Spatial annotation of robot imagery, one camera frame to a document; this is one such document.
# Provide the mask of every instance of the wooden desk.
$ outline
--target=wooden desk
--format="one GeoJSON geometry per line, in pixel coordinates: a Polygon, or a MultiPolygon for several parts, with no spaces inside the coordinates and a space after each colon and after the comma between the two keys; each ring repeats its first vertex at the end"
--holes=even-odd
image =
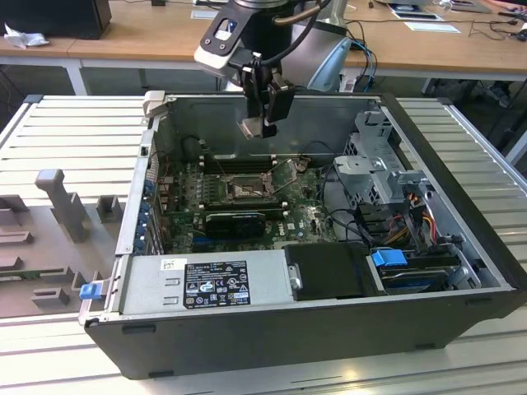
{"type": "Polygon", "coordinates": [[[194,51],[211,24],[191,19],[194,7],[190,4],[152,7],[150,2],[111,1],[110,6],[112,20],[102,38],[78,39],[68,50],[71,58],[193,62],[194,51]]]}
{"type": "MultiPolygon", "coordinates": [[[[373,9],[366,7],[366,1],[354,1],[352,4],[357,5],[357,10],[347,13],[346,19],[396,20],[388,7],[381,4],[376,3],[373,9]]],[[[443,16],[443,19],[447,21],[508,21],[510,18],[495,14],[449,12],[443,16]]],[[[368,47],[379,59],[379,69],[385,71],[510,73],[527,77],[526,43],[509,38],[503,41],[493,41],[481,34],[472,34],[469,37],[470,23],[452,22],[450,24],[461,33],[412,31],[400,21],[362,22],[368,47]]],[[[361,37],[357,24],[350,26],[353,34],[361,37]]],[[[497,36],[489,29],[489,25],[474,26],[492,36],[497,36]]],[[[497,25],[495,28],[519,30],[518,26],[510,25],[497,25]]],[[[347,65],[361,66],[363,63],[360,57],[360,54],[350,55],[347,58],[347,65]]]]}
{"type": "MultiPolygon", "coordinates": [[[[527,77],[527,44],[515,39],[493,41],[483,35],[469,37],[470,23],[454,23],[461,33],[411,31],[403,22],[373,23],[395,20],[387,6],[376,3],[368,8],[367,0],[351,0],[357,9],[347,12],[347,19],[362,22],[366,41],[378,58],[377,75],[401,77],[441,77],[521,81],[527,77]]],[[[194,51],[209,20],[190,18],[193,6],[169,3],[151,7],[150,2],[110,2],[112,21],[100,40],[52,39],[47,47],[14,49],[0,44],[0,63],[62,66],[68,70],[78,95],[89,90],[82,80],[83,67],[197,69],[194,51]]],[[[448,21],[506,20],[497,15],[449,12],[448,21]]],[[[360,37],[356,24],[350,25],[360,37]]],[[[500,25],[507,30],[518,26],[500,25]]],[[[478,28],[492,33],[488,25],[478,28]]],[[[345,73],[357,75],[365,65],[362,53],[351,52],[345,73]]]]}
{"type": "Polygon", "coordinates": [[[75,42],[75,39],[51,38],[48,39],[49,45],[40,47],[27,47],[22,49],[13,47],[6,40],[0,39],[0,57],[2,56],[38,56],[42,58],[66,58],[68,50],[75,42]]]}

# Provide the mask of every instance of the warning label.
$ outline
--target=warning label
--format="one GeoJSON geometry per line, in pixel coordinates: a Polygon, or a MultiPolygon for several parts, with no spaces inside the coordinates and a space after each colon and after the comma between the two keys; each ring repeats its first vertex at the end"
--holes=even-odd
{"type": "Polygon", "coordinates": [[[247,262],[185,265],[183,301],[187,309],[250,304],[247,262]]]}

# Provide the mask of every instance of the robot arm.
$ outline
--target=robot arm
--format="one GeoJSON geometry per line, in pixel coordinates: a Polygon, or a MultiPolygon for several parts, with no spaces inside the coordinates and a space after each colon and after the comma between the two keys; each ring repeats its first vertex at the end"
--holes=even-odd
{"type": "MultiPolygon", "coordinates": [[[[194,55],[198,64],[243,89],[247,118],[240,127],[248,138],[276,135],[275,123],[287,117],[296,85],[333,87],[327,80],[336,79],[351,40],[345,27],[317,21],[330,1],[307,7],[290,0],[230,0],[202,38],[194,55]]],[[[346,2],[333,4],[343,14],[346,2]]]]}

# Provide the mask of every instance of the yellow wire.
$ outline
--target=yellow wire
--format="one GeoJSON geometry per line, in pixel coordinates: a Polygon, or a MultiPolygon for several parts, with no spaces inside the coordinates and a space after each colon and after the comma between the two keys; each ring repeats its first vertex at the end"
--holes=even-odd
{"type": "Polygon", "coordinates": [[[401,230],[399,233],[393,235],[391,237],[391,239],[388,239],[388,241],[385,242],[385,244],[390,244],[390,243],[393,243],[394,241],[400,239],[401,237],[403,237],[406,233],[408,232],[408,227],[407,228],[404,228],[403,230],[401,230]]]}
{"type": "Polygon", "coordinates": [[[431,237],[432,236],[432,231],[433,231],[433,229],[432,229],[432,227],[433,227],[432,221],[431,221],[429,216],[422,216],[422,219],[427,222],[428,227],[430,228],[430,241],[433,243],[434,240],[431,237]]]}

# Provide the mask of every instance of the white paper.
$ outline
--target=white paper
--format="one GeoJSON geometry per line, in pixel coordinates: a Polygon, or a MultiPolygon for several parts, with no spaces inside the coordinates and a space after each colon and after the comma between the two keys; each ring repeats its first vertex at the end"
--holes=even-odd
{"type": "Polygon", "coordinates": [[[192,10],[190,12],[191,19],[214,19],[218,11],[209,10],[192,10]]]}
{"type": "Polygon", "coordinates": [[[36,47],[49,44],[49,41],[46,41],[46,38],[41,33],[22,33],[13,30],[7,24],[4,25],[6,27],[6,34],[3,35],[3,38],[15,47],[26,49],[26,47],[36,47]]]}
{"type": "Polygon", "coordinates": [[[435,31],[439,33],[461,33],[452,25],[444,25],[442,23],[419,23],[419,22],[404,22],[411,30],[414,31],[435,31]]]}

